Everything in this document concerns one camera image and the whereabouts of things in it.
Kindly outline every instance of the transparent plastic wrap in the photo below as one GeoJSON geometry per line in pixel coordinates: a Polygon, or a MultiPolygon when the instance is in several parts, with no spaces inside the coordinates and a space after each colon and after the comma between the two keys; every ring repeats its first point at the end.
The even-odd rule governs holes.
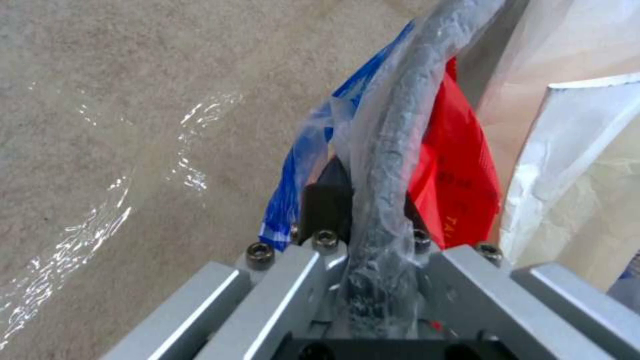
{"type": "MultiPolygon", "coordinates": [[[[598,0],[532,1],[500,59],[488,84],[488,89],[481,99],[477,115],[492,150],[500,183],[503,186],[502,191],[507,193],[506,190],[509,187],[511,192],[506,198],[505,213],[494,225],[492,240],[500,241],[501,246],[505,248],[507,257],[518,265],[553,260],[560,260],[566,266],[572,263],[573,265],[569,267],[574,271],[590,279],[592,284],[606,288],[606,284],[610,284],[615,276],[612,276],[609,271],[602,271],[600,277],[597,275],[598,270],[596,269],[613,271],[615,268],[617,271],[621,271],[624,264],[636,251],[631,247],[627,249],[626,246],[613,246],[613,244],[622,243],[630,245],[632,242],[628,242],[631,238],[627,238],[626,235],[622,238],[618,235],[613,236],[615,231],[611,227],[611,224],[615,223],[616,227],[620,227],[620,229],[630,229],[633,227],[630,224],[633,224],[634,221],[626,216],[618,215],[620,220],[626,218],[625,221],[631,221],[631,223],[623,225],[619,221],[611,222],[612,218],[607,216],[607,213],[612,213],[611,210],[604,211],[604,208],[608,206],[601,207],[607,203],[607,198],[617,197],[618,195],[615,194],[623,196],[620,193],[622,188],[615,185],[615,181],[601,184],[602,178],[600,180],[589,179],[593,176],[592,171],[599,167],[598,164],[602,164],[601,158],[598,158],[599,153],[607,147],[609,142],[613,141],[612,145],[617,142],[613,139],[624,128],[624,125],[617,129],[614,125],[610,128],[613,133],[601,136],[601,142],[598,143],[591,142],[595,140],[595,137],[592,136],[577,140],[579,138],[577,134],[589,127],[583,127],[578,122],[575,131],[568,132],[569,138],[557,136],[553,140],[563,144],[562,152],[553,152],[555,145],[550,144],[547,153],[539,152],[537,160],[529,159],[527,162],[530,165],[528,170],[525,166],[517,165],[520,169],[519,175],[524,176],[518,180],[518,183],[525,184],[525,188],[529,189],[535,187],[536,193],[534,195],[524,191],[524,188],[519,188],[517,184],[511,186],[510,180],[517,172],[516,161],[518,161],[518,157],[523,149],[529,146],[525,143],[528,136],[534,136],[534,127],[536,126],[534,121],[545,111],[543,101],[546,99],[547,91],[553,96],[563,97],[567,100],[566,94],[560,94],[562,92],[560,88],[548,89],[549,84],[584,81],[640,71],[640,22],[637,21],[639,13],[640,3],[633,0],[607,2],[598,0]],[[571,144],[568,142],[573,141],[578,141],[582,144],[581,146],[586,145],[587,150],[585,151],[585,148],[580,146],[576,148],[570,146],[571,144]],[[590,154],[588,159],[584,157],[585,154],[590,154]],[[571,156],[575,157],[576,163],[563,162],[571,156]],[[547,183],[549,186],[546,186],[546,189],[541,183],[534,186],[534,178],[550,168],[538,168],[532,164],[554,162],[557,166],[551,166],[555,168],[551,172],[563,174],[563,177],[550,176],[548,180],[552,181],[557,188],[551,186],[551,183],[547,183]],[[572,169],[565,171],[563,167],[559,166],[560,162],[572,169]],[[522,209],[518,208],[520,203],[531,204],[529,202],[531,199],[536,199],[535,202],[538,205],[528,209],[525,209],[526,206],[522,209]],[[530,217],[531,211],[537,215],[530,217]],[[513,232],[515,230],[513,225],[516,222],[520,222],[522,225],[529,224],[524,226],[529,227],[529,230],[526,231],[524,227],[521,227],[522,231],[513,232]],[[541,229],[538,229],[537,226],[540,224],[542,224],[541,229]],[[591,224],[591,229],[588,231],[585,228],[586,224],[591,224]],[[578,251],[577,247],[567,246],[568,242],[578,240],[587,233],[600,234],[598,235],[600,240],[594,243],[599,244],[598,246],[585,247],[584,249],[591,249],[587,252],[584,249],[578,251]],[[508,234],[505,241],[502,241],[503,234],[508,234]],[[628,253],[621,254],[618,251],[628,251],[628,253]],[[602,267],[601,265],[592,266],[596,259],[602,261],[602,267]]],[[[576,92],[577,89],[567,89],[566,91],[578,94],[580,91],[597,90],[585,89],[576,92]]],[[[625,94],[625,97],[627,100],[633,101],[632,94],[625,94]]],[[[593,106],[607,108],[604,99],[595,99],[594,102],[593,106]]],[[[622,106],[633,111],[631,102],[622,104],[622,106]]],[[[567,115],[570,117],[575,115],[570,110],[567,111],[569,111],[567,115]]],[[[625,114],[622,109],[620,111],[617,109],[606,111],[612,114],[612,117],[626,118],[626,122],[634,117],[632,113],[625,114]]],[[[596,114],[585,115],[590,119],[596,116],[596,114]]],[[[563,124],[565,116],[558,116],[561,118],[550,119],[550,124],[553,125],[554,121],[559,126],[563,124]]],[[[613,118],[603,120],[602,129],[617,121],[613,118]]],[[[630,130],[622,130],[620,136],[626,136],[628,131],[630,130]]],[[[544,136],[541,140],[542,142],[538,142],[538,147],[545,141],[544,136]]],[[[615,167],[622,170],[623,167],[617,167],[621,164],[619,160],[622,159],[618,158],[612,163],[617,163],[615,167]]],[[[632,179],[632,173],[633,171],[629,172],[629,176],[627,176],[620,172],[619,180],[621,181],[624,177],[627,180],[632,179]]],[[[629,198],[633,197],[632,194],[633,192],[629,193],[629,198]]]]}
{"type": "Polygon", "coordinates": [[[404,202],[445,63],[503,1],[442,1],[371,80],[351,124],[355,189],[346,279],[351,332],[401,338],[415,322],[413,227],[404,202]]]}
{"type": "Polygon", "coordinates": [[[477,109],[502,193],[549,84],[640,71],[639,13],[635,0],[529,3],[477,109]]]}
{"type": "Polygon", "coordinates": [[[519,265],[558,261],[606,291],[640,249],[640,117],[538,219],[519,265]]]}
{"type": "Polygon", "coordinates": [[[531,241],[548,253],[568,241],[558,234],[547,240],[532,236],[558,199],[640,113],[639,92],[640,74],[549,86],[505,199],[500,247],[509,259],[521,263],[531,241]]]}

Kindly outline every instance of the concrete floor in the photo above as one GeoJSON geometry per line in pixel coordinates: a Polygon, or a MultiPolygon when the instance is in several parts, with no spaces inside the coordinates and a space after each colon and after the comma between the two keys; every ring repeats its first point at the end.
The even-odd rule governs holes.
{"type": "Polygon", "coordinates": [[[432,4],[0,3],[0,357],[98,357],[233,262],[299,121],[432,4]]]}

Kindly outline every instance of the clear plastic bag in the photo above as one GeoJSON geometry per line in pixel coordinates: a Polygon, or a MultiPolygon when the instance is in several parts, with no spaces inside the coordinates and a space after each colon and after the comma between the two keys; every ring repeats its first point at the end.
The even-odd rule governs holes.
{"type": "MultiPolygon", "coordinates": [[[[488,84],[477,112],[492,150],[503,193],[507,193],[507,187],[510,186],[510,179],[516,169],[516,161],[526,146],[527,137],[534,131],[532,124],[540,112],[544,111],[540,107],[549,84],[640,71],[640,22],[637,21],[639,13],[640,3],[633,0],[607,2],[552,0],[532,1],[528,5],[488,84]]],[[[627,116],[627,122],[634,117],[633,114],[622,115],[627,116]]],[[[556,121],[561,122],[564,119],[556,119],[556,121]]],[[[632,128],[623,130],[621,136],[634,131],[631,130],[632,128]]],[[[609,136],[607,141],[611,142],[614,138],[615,134],[609,136]]],[[[557,139],[557,141],[563,142],[565,139],[557,139]]],[[[611,224],[617,224],[616,226],[626,224],[624,228],[630,229],[632,226],[628,221],[631,221],[631,224],[634,221],[619,214],[618,218],[626,219],[626,222],[617,220],[612,222],[606,215],[608,211],[605,208],[608,206],[601,207],[601,204],[606,203],[608,197],[619,193],[619,189],[616,189],[616,181],[613,179],[608,184],[600,186],[602,178],[594,177],[594,172],[600,171],[597,168],[602,164],[601,161],[621,164],[628,160],[634,162],[636,156],[614,159],[607,155],[609,152],[607,149],[598,158],[598,154],[607,147],[608,143],[590,143],[588,146],[592,145],[597,150],[589,161],[582,162],[581,171],[574,172],[572,176],[564,179],[556,178],[554,181],[559,187],[557,189],[549,188],[545,191],[538,189],[536,196],[540,198],[540,207],[537,210],[538,215],[532,217],[530,223],[530,230],[537,231],[536,235],[532,237],[531,232],[514,233],[510,236],[510,240],[506,241],[510,244],[505,243],[505,246],[507,257],[516,263],[528,264],[559,259],[581,276],[590,279],[594,285],[606,288],[608,287],[606,284],[610,284],[615,276],[609,274],[607,270],[603,271],[603,276],[596,280],[598,277],[596,274],[599,272],[597,269],[621,271],[637,249],[632,249],[632,243],[628,242],[631,238],[627,238],[627,235],[623,239],[614,235],[614,231],[607,230],[612,229],[611,224]],[[565,196],[571,200],[559,200],[565,196]],[[543,217],[543,228],[537,230],[540,217],[543,217]],[[599,240],[588,236],[595,241],[593,244],[597,243],[598,246],[587,246],[586,244],[590,242],[587,241],[584,243],[583,250],[580,251],[577,247],[573,250],[571,247],[565,248],[569,242],[581,237],[580,234],[586,231],[583,227],[586,223],[598,224],[597,229],[594,228],[591,231],[595,231],[594,234],[600,234],[599,240]],[[622,243],[627,243],[628,246],[613,246],[613,244],[622,243]],[[591,264],[596,260],[601,261],[601,265],[592,267],[591,264]]],[[[631,149],[629,144],[623,147],[631,149]]],[[[566,147],[563,151],[574,150],[582,151],[566,147]]],[[[544,156],[546,158],[538,159],[539,163],[554,161],[559,154],[544,156]]],[[[536,171],[542,170],[532,168],[530,173],[533,174],[536,171]]],[[[618,180],[631,181],[633,171],[635,170],[632,170],[632,167],[622,170],[618,180]]],[[[501,244],[498,231],[500,227],[510,228],[510,224],[515,221],[513,216],[519,217],[518,221],[524,224],[528,221],[527,214],[530,214],[523,210],[520,215],[517,215],[518,186],[513,187],[513,190],[515,192],[508,195],[508,197],[511,196],[508,201],[513,205],[512,214],[505,213],[494,226],[492,238],[494,241],[500,241],[501,244]]]]}

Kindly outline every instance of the plastic bag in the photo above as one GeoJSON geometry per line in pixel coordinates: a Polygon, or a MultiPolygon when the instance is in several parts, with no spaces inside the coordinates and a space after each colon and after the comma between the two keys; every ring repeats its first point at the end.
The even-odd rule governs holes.
{"type": "Polygon", "coordinates": [[[404,217],[409,182],[447,60],[502,3],[444,1],[427,19],[409,23],[334,93],[341,101],[326,101],[312,114],[287,156],[260,231],[261,240],[278,249],[289,241],[300,192],[317,177],[312,169],[326,163],[327,143],[336,132],[335,152],[348,164],[355,189],[348,278],[342,287],[355,336],[405,337],[415,321],[413,226],[404,217]],[[343,116],[348,110],[334,116],[335,109],[348,108],[345,99],[355,109],[351,122],[343,116]]]}
{"type": "MultiPolygon", "coordinates": [[[[638,92],[640,74],[550,86],[505,200],[500,247],[507,257],[520,262],[549,209],[640,113],[638,92]]],[[[548,249],[568,241],[552,239],[540,241],[548,249]]]]}
{"type": "MultiPolygon", "coordinates": [[[[516,160],[530,133],[548,84],[640,70],[640,23],[636,21],[639,13],[640,3],[633,0],[552,0],[532,1],[528,5],[477,112],[492,150],[503,193],[509,186],[516,160]]],[[[562,183],[561,186],[567,189],[571,184],[562,183]]],[[[612,188],[604,190],[598,194],[598,198],[607,198],[610,191],[612,188]]],[[[553,208],[552,203],[545,207],[553,208]]],[[[580,220],[571,220],[575,213],[567,212],[570,207],[573,210],[580,208],[573,203],[564,208],[551,209],[550,213],[556,218],[567,218],[564,224],[579,224],[580,220]]],[[[593,219],[598,219],[599,212],[600,210],[593,213],[593,219]]],[[[494,226],[493,241],[499,240],[499,224],[494,226]]],[[[575,238],[580,233],[571,226],[562,231],[569,236],[567,239],[575,238]]],[[[550,238],[546,243],[556,242],[553,234],[547,234],[550,238]]],[[[515,241],[529,241],[532,244],[531,238],[515,241]]],[[[591,253],[588,258],[584,258],[584,254],[576,252],[569,255],[569,252],[565,252],[565,259],[573,258],[574,263],[583,262],[584,266],[588,266],[595,256],[595,253],[591,253]]],[[[628,259],[633,252],[620,259],[628,259]]],[[[512,261],[518,261],[518,256],[508,256],[512,261]]],[[[532,256],[538,261],[550,261],[556,259],[558,253],[553,250],[548,251],[545,256],[540,256],[540,253],[532,256]]],[[[602,253],[601,258],[607,256],[618,258],[617,255],[607,255],[606,252],[602,253]]]]}
{"type": "Polygon", "coordinates": [[[640,118],[541,219],[518,263],[556,260],[606,290],[640,249],[640,118]]]}
{"type": "Polygon", "coordinates": [[[396,49],[366,89],[351,125],[355,189],[347,280],[351,331],[404,337],[415,320],[413,226],[404,199],[445,63],[502,1],[446,1],[396,49]]]}
{"type": "Polygon", "coordinates": [[[349,168],[350,121],[362,94],[391,52],[403,44],[415,22],[409,22],[396,39],[356,71],[320,107],[311,112],[282,167],[282,176],[269,200],[260,227],[259,238],[278,250],[291,242],[291,226],[300,219],[300,200],[305,185],[315,182],[327,164],[329,143],[334,138],[335,152],[349,168]]]}

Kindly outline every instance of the beige surface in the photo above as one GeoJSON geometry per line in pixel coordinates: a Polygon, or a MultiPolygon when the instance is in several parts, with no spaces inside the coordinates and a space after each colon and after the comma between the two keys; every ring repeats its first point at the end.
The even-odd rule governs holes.
{"type": "Polygon", "coordinates": [[[0,357],[100,356],[235,259],[296,124],[431,3],[0,3],[0,357]]]}

